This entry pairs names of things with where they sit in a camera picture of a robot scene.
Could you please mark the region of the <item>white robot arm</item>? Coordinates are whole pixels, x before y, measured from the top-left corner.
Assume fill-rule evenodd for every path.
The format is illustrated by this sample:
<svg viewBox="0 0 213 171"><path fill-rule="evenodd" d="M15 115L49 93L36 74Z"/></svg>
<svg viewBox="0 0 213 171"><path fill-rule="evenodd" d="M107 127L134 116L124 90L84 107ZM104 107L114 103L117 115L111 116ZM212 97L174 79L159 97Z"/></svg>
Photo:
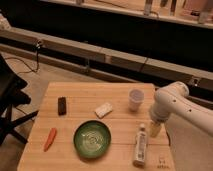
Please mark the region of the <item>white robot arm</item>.
<svg viewBox="0 0 213 171"><path fill-rule="evenodd" d="M150 136L156 137L161 124L165 123L171 114L176 114L213 136L213 110L200 106L187 99L189 88L183 82L177 81L157 89L154 93L154 103L149 109L151 118Z"/></svg>

